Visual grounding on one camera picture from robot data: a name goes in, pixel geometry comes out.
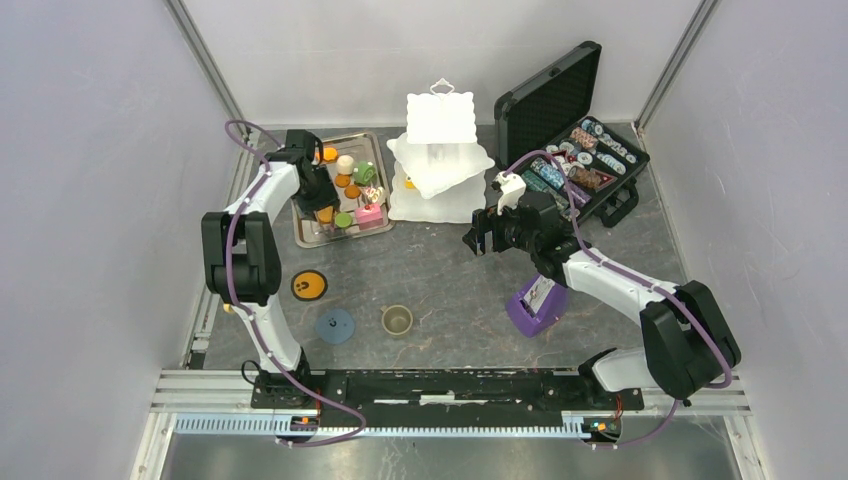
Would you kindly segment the pink layered cake slice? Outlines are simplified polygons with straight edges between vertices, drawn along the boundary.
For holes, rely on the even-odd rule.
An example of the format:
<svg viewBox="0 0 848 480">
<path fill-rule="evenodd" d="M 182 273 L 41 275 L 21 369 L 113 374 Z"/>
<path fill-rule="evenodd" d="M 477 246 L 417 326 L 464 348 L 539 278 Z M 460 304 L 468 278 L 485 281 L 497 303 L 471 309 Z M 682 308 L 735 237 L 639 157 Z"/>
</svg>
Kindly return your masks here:
<svg viewBox="0 0 848 480">
<path fill-rule="evenodd" d="M 354 210 L 356 225 L 361 231 L 381 227 L 383 210 L 381 205 L 364 205 Z"/>
</svg>

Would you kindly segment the white sprinkle cake slice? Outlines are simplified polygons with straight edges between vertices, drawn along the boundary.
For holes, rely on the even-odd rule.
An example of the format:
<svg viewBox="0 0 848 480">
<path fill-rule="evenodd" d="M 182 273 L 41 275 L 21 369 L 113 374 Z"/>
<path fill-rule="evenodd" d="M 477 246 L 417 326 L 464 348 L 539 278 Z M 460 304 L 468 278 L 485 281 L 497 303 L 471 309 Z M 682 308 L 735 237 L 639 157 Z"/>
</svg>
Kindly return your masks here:
<svg viewBox="0 0 848 480">
<path fill-rule="evenodd" d="M 367 205 L 382 205 L 386 200 L 386 191 L 382 186 L 362 186 L 361 194 Z"/>
</svg>

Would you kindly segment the white three-tier cake stand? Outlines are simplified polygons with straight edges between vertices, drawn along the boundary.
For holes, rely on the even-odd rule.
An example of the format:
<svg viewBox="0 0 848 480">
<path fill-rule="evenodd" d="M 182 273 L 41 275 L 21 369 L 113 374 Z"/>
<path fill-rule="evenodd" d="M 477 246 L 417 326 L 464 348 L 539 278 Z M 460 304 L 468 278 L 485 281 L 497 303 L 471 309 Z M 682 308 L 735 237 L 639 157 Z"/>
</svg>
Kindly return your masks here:
<svg viewBox="0 0 848 480">
<path fill-rule="evenodd" d="M 389 218 L 468 224 L 485 206 L 485 174 L 494 167 L 478 143 L 474 94 L 441 78 L 407 95 L 406 130 L 387 141 L 394 156 Z M 416 190 L 404 187 L 410 176 Z"/>
</svg>

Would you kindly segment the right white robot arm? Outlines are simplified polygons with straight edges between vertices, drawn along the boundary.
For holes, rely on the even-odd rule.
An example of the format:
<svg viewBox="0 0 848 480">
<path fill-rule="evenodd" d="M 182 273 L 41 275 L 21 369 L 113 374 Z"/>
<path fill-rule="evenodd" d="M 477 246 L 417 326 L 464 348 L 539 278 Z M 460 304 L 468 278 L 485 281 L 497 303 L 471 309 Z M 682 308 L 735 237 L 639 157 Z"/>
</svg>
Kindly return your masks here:
<svg viewBox="0 0 848 480">
<path fill-rule="evenodd" d="M 529 192 L 513 206 L 474 211 L 463 241 L 476 254 L 521 250 L 541 276 L 594 297 L 639 327 L 641 347 L 586 361 L 589 373 L 577 382 L 585 405 L 602 408 L 628 388 L 659 388 L 684 402 L 701 389 L 732 383 L 741 351 L 709 287 L 661 281 L 610 259 L 567 224 L 551 195 Z"/>
</svg>

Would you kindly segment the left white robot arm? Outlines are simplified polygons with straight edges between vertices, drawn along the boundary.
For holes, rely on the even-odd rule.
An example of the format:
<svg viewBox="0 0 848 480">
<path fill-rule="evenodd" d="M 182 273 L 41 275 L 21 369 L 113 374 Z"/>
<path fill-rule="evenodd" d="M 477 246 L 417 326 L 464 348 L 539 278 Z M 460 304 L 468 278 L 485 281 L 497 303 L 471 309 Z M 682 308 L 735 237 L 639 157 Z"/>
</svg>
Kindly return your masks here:
<svg viewBox="0 0 848 480">
<path fill-rule="evenodd" d="M 260 165 L 246 191 L 201 220 L 205 283 L 242 320 L 260 369 L 282 374 L 278 397 L 297 408 L 312 399 L 314 381 L 280 304 L 282 263 L 272 223 L 287 202 L 315 220 L 338 210 L 340 198 L 323 163 L 324 144 L 307 130 L 288 131 L 276 150 L 257 157 Z"/>
</svg>

